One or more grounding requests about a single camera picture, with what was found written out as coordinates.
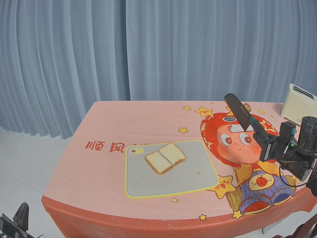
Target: bread crumb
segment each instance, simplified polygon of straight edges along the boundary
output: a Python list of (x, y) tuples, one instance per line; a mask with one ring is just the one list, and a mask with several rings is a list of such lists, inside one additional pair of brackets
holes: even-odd
[(195, 170), (196, 174), (199, 174), (199, 171), (197, 169), (195, 169), (195, 168), (193, 168), (193, 169)]
[(179, 200), (178, 200), (178, 198), (176, 198), (176, 197), (173, 197), (171, 201), (172, 201), (173, 203), (179, 203)]

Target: white tile floor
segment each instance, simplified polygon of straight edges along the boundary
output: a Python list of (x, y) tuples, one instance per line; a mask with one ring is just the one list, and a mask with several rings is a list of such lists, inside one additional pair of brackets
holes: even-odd
[[(64, 237), (45, 212), (41, 197), (69, 141), (60, 137), (31, 137), (0, 128), (0, 215), (4, 213), (12, 218), (21, 203), (28, 203), (29, 233), (32, 236), (45, 234), (45, 238)], [(316, 213), (317, 206), (310, 213), (291, 214), (264, 235), (261, 230), (256, 230), (238, 237), (287, 236)]]

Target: toaster slot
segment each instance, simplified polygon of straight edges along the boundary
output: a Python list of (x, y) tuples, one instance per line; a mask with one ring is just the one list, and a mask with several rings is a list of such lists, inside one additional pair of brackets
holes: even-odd
[(295, 92), (298, 92), (299, 94), (301, 94), (301, 95), (303, 95), (303, 96), (305, 96), (305, 97), (311, 99), (312, 101), (315, 101), (315, 100), (314, 100), (314, 96), (313, 96), (311, 93), (309, 93), (309, 92), (307, 92), (307, 91), (305, 91), (305, 90), (303, 90), (303, 89), (297, 87), (296, 85), (293, 86), (293, 90), (294, 90)]

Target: toaster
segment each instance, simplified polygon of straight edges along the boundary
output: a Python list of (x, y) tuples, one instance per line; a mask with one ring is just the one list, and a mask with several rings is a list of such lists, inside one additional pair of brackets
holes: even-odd
[(281, 117), (301, 125), (303, 117), (317, 117), (317, 97), (303, 88), (289, 84)]

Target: white patch on cartoon forehead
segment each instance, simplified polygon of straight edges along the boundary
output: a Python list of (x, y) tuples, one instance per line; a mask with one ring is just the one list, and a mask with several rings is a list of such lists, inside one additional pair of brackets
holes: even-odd
[[(231, 132), (243, 132), (244, 129), (242, 129), (241, 125), (239, 124), (233, 124), (230, 128)], [(247, 131), (254, 131), (254, 129), (252, 128), (252, 126), (250, 125), (247, 129)]]

